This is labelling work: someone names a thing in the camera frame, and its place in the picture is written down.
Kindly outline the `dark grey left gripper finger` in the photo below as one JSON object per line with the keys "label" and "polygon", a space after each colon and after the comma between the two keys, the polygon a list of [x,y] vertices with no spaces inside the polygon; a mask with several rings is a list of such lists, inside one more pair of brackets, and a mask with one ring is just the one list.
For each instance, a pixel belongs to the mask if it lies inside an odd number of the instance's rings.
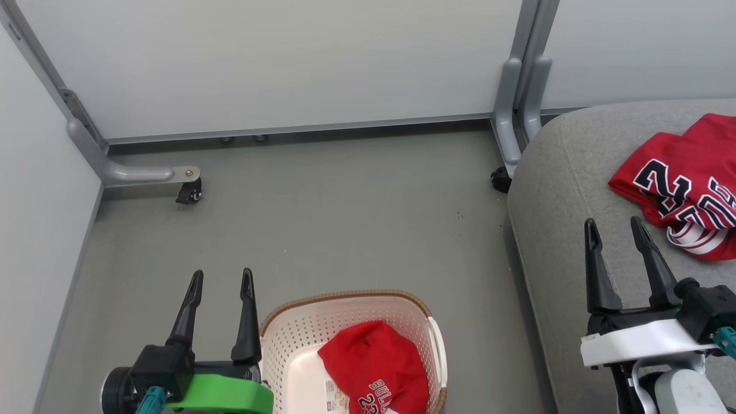
{"label": "dark grey left gripper finger", "polygon": [[195,312],[201,303],[203,283],[204,273],[202,270],[195,271],[182,299],[181,308],[177,313],[171,333],[166,340],[167,346],[183,345],[191,347],[194,337]]}
{"label": "dark grey left gripper finger", "polygon": [[242,303],[236,344],[232,346],[231,360],[234,364],[257,364],[262,353],[259,336],[259,318],[255,299],[252,270],[244,268],[240,298]]}

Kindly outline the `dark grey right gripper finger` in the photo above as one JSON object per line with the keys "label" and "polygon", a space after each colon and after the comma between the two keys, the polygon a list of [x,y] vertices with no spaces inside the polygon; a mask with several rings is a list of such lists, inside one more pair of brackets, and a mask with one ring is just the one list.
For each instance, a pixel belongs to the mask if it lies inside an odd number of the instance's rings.
{"label": "dark grey right gripper finger", "polygon": [[612,287],[605,267],[602,256],[604,245],[596,220],[592,218],[585,220],[584,237],[587,312],[591,315],[618,312],[623,309],[623,304]]}
{"label": "dark grey right gripper finger", "polygon": [[680,304],[680,299],[674,293],[677,280],[665,261],[654,239],[649,234],[641,218],[633,216],[630,219],[631,232],[637,251],[645,264],[647,280],[651,289],[649,304],[653,308],[665,308]]}

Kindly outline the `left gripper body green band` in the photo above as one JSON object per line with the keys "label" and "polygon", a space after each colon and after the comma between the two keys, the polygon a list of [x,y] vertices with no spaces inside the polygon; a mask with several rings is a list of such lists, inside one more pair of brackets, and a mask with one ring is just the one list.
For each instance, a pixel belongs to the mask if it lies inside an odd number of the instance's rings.
{"label": "left gripper body green band", "polygon": [[209,414],[273,414],[274,392],[262,381],[261,364],[231,361],[196,362],[194,378],[179,402],[167,411]]}

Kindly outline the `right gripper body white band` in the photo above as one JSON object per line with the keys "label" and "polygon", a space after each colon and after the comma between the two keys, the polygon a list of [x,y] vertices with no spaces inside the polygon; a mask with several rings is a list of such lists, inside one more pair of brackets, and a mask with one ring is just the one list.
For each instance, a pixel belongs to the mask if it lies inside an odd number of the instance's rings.
{"label": "right gripper body white band", "polygon": [[716,349],[698,341],[676,319],[681,304],[631,309],[588,306],[580,354],[585,367]]}

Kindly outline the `red jersey large black numbers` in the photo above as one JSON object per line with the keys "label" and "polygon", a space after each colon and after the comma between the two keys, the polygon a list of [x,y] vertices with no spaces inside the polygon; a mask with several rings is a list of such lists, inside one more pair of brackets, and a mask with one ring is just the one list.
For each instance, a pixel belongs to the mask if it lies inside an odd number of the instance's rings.
{"label": "red jersey large black numbers", "polygon": [[681,135],[655,134],[609,187],[687,254],[736,259],[736,116],[707,113]]}

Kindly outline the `red jersey small Bulls print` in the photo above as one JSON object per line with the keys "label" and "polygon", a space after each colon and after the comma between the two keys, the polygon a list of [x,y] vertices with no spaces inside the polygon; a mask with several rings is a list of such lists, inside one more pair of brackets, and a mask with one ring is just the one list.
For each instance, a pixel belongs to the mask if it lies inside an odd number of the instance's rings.
{"label": "red jersey small Bulls print", "polygon": [[416,345],[383,320],[345,328],[317,353],[349,414],[426,414],[429,384]]}

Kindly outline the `grey fabric sofa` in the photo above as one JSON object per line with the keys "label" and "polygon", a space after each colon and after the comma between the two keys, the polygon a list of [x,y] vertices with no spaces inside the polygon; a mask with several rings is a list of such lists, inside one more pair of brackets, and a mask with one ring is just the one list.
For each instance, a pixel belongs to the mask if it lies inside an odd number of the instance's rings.
{"label": "grey fabric sofa", "polygon": [[589,319],[585,220],[596,220],[605,265],[623,306],[649,306],[651,288],[630,226],[641,208],[608,183],[655,133],[679,135],[707,113],[736,116],[736,99],[629,102],[573,111],[549,121],[522,154],[507,198],[507,234],[515,237],[559,414],[618,414],[610,370],[585,367],[580,354]]}

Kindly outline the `cream perforated laundry basket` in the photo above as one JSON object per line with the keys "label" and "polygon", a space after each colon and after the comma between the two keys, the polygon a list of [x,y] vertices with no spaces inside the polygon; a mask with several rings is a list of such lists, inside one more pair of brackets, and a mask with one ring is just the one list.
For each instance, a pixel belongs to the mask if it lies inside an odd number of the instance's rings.
{"label": "cream perforated laundry basket", "polygon": [[418,296],[397,289],[321,294],[271,312],[260,326],[260,369],[274,392],[273,414],[327,414],[324,383],[331,377],[317,352],[345,328],[373,320],[416,345],[429,384],[426,414],[444,414],[449,367],[441,330]]}

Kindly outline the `paper product label sticker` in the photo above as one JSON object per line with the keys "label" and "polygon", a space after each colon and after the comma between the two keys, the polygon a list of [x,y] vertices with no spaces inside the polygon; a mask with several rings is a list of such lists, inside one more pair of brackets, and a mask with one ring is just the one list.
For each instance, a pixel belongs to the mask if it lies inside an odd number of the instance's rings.
{"label": "paper product label sticker", "polygon": [[324,399],[327,414],[350,414],[350,398],[340,390],[334,380],[324,383]]}

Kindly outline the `black caster wheel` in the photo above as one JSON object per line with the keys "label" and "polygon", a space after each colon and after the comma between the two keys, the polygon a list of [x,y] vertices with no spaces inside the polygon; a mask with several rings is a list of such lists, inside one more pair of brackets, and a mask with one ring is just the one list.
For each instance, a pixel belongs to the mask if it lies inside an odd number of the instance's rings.
{"label": "black caster wheel", "polygon": [[175,202],[177,204],[189,205],[197,204],[202,197],[202,179],[186,182],[181,185]]}
{"label": "black caster wheel", "polygon": [[512,184],[512,177],[508,175],[507,167],[499,167],[494,170],[490,175],[490,182],[495,190],[507,194]]}

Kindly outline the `grey curved partition leg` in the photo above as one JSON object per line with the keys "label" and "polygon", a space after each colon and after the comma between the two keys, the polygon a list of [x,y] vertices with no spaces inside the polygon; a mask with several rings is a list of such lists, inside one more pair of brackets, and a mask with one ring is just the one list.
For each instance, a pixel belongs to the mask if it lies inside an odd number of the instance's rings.
{"label": "grey curved partition leg", "polygon": [[67,134],[90,167],[107,187],[201,184],[198,167],[130,167],[114,162],[107,155],[107,141],[95,127],[76,92],[59,87],[58,93],[70,110]]}

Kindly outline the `grey upright partition foot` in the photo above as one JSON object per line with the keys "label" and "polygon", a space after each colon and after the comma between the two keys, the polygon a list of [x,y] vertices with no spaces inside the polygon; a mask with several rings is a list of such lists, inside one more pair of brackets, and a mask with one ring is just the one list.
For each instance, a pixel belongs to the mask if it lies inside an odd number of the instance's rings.
{"label": "grey upright partition foot", "polygon": [[513,103],[522,71],[522,60],[511,57],[505,61],[500,74],[499,89],[494,103],[493,129],[500,155],[508,170],[518,165],[521,151],[513,128]]}
{"label": "grey upright partition foot", "polygon": [[552,65],[552,58],[546,55],[534,58],[531,65],[530,78],[519,110],[528,142],[533,141],[542,128],[542,98]]}

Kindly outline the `grey partition base rail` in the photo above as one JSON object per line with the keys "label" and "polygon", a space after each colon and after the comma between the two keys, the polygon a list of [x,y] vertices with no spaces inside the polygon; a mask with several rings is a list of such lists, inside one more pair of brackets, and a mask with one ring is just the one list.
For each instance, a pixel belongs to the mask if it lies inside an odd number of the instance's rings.
{"label": "grey partition base rail", "polygon": [[147,143],[163,143],[171,141],[191,141],[205,139],[220,139],[229,137],[257,136],[257,135],[280,135],[291,133],[314,133],[322,131],[338,131],[342,129],[366,129],[366,128],[391,128],[406,125],[430,125],[434,123],[444,123],[453,121],[477,121],[491,120],[495,116],[494,113],[472,113],[457,114],[448,116],[426,116],[416,118],[402,118],[401,120],[382,120],[382,121],[355,121],[347,123],[326,124],[326,125],[302,125],[302,126],[282,126],[281,128],[255,128],[255,129],[229,129],[228,131],[210,131],[199,133],[175,133],[163,135],[149,136],[131,136],[115,139],[107,139],[108,145],[127,145],[127,144],[147,144]]}

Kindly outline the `grey double partition post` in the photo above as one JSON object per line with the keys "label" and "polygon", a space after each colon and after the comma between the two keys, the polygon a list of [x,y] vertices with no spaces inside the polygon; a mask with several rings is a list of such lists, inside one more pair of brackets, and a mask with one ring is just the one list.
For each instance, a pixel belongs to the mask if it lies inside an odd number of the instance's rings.
{"label": "grey double partition post", "polygon": [[522,21],[529,28],[522,29],[522,71],[513,103],[513,109],[517,111],[526,103],[535,78],[537,60],[545,55],[560,2],[561,0],[523,0],[523,5],[530,5],[531,10],[522,12]]}

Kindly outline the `grey corner partition post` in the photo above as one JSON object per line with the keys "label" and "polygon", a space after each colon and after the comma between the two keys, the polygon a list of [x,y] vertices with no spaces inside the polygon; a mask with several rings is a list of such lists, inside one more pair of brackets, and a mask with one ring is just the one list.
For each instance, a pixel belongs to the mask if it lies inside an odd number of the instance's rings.
{"label": "grey corner partition post", "polygon": [[3,28],[7,29],[8,34],[16,42],[63,115],[69,120],[77,118],[81,121],[103,154],[107,154],[107,141],[103,139],[99,129],[92,122],[89,113],[82,105],[81,98],[66,86],[58,69],[53,65],[47,51],[22,13],[17,0],[0,0],[0,10],[7,20]]}

